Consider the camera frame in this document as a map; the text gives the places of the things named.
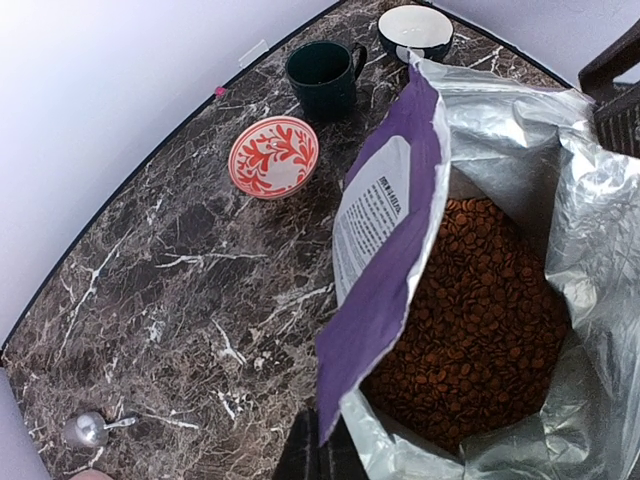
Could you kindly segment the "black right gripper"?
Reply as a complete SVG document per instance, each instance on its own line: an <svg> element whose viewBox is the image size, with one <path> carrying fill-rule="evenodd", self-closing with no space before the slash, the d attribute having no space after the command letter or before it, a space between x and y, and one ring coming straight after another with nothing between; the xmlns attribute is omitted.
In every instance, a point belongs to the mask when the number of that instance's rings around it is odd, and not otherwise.
<svg viewBox="0 0 640 480"><path fill-rule="evenodd" d="M639 81L617 78L639 65L639 22L579 72L582 92L595 101L593 119L607 150L639 154Z"/></svg>

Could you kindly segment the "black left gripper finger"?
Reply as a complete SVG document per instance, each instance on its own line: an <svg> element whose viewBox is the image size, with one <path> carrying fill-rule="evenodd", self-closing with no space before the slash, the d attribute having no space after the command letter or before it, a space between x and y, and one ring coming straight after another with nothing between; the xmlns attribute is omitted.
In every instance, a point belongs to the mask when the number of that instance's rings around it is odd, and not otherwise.
<svg viewBox="0 0 640 480"><path fill-rule="evenodd" d="M339 419L323 445L319 443L318 417L312 408L295 417L273 480L366 480L345 422Z"/></svg>

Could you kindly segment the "pink double pet bowl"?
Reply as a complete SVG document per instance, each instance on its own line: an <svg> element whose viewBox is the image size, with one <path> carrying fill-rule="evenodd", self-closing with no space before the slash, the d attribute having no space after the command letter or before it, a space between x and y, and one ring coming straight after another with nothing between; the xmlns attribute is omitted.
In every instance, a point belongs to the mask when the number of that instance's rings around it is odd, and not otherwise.
<svg viewBox="0 0 640 480"><path fill-rule="evenodd" d="M111 476L96 469L86 469L71 476L69 480L114 480Z"/></svg>

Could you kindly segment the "purple pet food bag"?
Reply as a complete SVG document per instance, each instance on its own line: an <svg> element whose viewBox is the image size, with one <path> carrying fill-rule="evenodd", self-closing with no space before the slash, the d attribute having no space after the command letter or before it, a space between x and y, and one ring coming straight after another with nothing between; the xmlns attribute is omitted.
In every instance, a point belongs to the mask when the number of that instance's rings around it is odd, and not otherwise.
<svg viewBox="0 0 640 480"><path fill-rule="evenodd" d="M639 161L590 101L412 56L348 172L319 439L371 479L628 479Z"/></svg>

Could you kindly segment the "silver metal scoop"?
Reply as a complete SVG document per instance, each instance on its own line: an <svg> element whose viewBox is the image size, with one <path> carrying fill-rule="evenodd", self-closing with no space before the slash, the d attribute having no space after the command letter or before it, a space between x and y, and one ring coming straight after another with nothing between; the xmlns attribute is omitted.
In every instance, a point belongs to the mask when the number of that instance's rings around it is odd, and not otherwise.
<svg viewBox="0 0 640 480"><path fill-rule="evenodd" d="M136 416L131 416L108 423L100 413L89 411L69 419L62 436L70 446L99 448L108 443L112 430L133 426L137 420Z"/></svg>

